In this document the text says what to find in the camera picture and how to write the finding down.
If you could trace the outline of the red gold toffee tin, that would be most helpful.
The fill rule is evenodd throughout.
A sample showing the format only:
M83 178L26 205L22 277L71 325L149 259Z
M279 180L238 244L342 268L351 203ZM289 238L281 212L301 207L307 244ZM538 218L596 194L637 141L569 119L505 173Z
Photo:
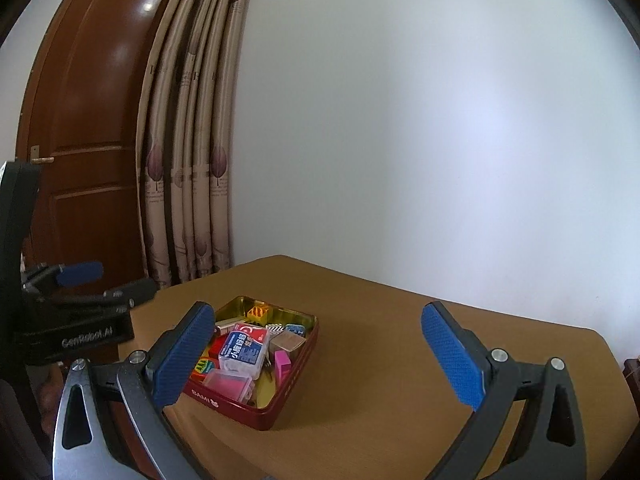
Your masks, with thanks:
M304 369L314 344L317 340L319 322L314 315L299 312L287 308L281 308L268 304L268 302L256 300L247 296L239 296L232 299L216 312L216 322L225 318L236 318L244 316L244 323L266 327L267 324L281 323L283 325L296 323L303 324L306 328L306 344L300 350L295 362L292 362L291 373L286 378L284 384L278 388L276 375L273 370L274 382L270 382L263 372L257 380L254 380L254 392L250 400L246 403L234 402L221 396L218 393L208 390L191 376L184 387L184 392L208 408L223 414L231 419L258 430L271 428L284 402L290 395L300 372ZM216 360L215 370L222 370L218 361L218 353L228 337L213 336L212 341L205 348L202 356L210 356ZM269 351L267 355L273 365L273 354Z

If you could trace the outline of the black white zigzag box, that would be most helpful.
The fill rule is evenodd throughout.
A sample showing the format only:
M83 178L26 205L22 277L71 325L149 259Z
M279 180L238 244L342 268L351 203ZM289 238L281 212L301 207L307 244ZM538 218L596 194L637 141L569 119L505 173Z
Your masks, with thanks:
M266 330L272 335L276 336L284 331L284 325L281 323L271 323L266 325Z

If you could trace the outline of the orange rainbow round tin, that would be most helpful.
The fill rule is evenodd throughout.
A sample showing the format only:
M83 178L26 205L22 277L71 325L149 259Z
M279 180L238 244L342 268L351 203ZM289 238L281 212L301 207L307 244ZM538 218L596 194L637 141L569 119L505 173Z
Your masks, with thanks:
M202 382L206 376L216 368L216 360L210 356L201 356L191 372L191 377L197 382Z

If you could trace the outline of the dark wooden side cabinet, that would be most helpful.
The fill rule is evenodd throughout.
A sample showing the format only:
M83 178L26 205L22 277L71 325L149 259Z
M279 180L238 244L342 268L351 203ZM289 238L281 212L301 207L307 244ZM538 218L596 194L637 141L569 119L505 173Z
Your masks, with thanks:
M640 386L639 359L631 358L624 361L623 375L631 391L638 391Z

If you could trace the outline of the clear case pink contents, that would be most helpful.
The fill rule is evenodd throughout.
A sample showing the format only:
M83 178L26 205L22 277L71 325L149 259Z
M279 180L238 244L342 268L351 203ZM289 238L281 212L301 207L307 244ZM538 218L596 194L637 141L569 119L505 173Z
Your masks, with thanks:
M202 385L234 402L246 403L254 392L254 380L245 374L230 370L212 370L203 379Z

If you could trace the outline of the beige patterned curtain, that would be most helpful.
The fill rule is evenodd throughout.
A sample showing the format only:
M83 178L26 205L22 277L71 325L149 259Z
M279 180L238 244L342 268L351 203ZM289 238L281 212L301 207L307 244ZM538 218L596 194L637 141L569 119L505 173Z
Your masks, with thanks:
M235 81L248 0L168 0L136 129L143 264L161 288L231 266Z

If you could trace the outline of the red beige carton box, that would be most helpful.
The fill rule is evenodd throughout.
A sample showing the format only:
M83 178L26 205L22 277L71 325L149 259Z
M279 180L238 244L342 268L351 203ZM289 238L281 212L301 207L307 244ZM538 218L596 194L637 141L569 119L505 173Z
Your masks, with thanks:
M304 348L305 344L305 337L284 330L270 339L269 351L271 354L275 354L277 351L284 351L288 355L288 358L292 362L295 362L300 350Z

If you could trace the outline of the clear case blue red cards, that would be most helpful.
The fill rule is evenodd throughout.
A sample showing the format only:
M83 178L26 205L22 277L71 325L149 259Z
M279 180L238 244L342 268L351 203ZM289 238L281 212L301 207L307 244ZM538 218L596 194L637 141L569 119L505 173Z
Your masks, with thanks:
M218 353L220 367L257 380L268 352L270 331L265 327L236 323Z

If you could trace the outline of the brown wooden door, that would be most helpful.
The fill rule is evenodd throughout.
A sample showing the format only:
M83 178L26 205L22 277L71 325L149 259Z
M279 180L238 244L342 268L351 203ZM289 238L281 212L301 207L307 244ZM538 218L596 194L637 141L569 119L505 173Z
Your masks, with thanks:
M136 131L168 0L62 0L29 75L16 157L41 169L25 259L97 261L95 294L142 278Z

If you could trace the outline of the gold rectangular box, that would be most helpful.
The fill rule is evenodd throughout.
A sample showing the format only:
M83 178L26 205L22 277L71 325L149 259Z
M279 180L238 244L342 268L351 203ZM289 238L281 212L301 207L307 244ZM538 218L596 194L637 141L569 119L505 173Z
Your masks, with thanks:
M218 320L215 323L215 333L216 337L222 337L232 332L232 330L239 323L244 323L246 318L244 316L237 316L236 318L225 318L224 320Z

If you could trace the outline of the blue teal coin pouch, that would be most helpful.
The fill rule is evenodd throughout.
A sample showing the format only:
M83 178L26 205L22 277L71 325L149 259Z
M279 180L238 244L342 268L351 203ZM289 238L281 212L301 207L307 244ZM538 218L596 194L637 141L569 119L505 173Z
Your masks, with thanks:
M303 338L306 337L306 328L305 326L303 326L303 324L296 324L296 323L285 324L284 329L290 333L296 334Z

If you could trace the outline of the pink rectangular box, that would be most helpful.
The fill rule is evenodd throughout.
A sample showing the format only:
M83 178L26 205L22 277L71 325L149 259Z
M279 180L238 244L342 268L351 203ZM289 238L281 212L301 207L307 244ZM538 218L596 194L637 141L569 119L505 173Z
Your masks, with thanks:
M292 362L288 352L277 350L273 352L273 369L276 375L277 387L280 388L291 373Z

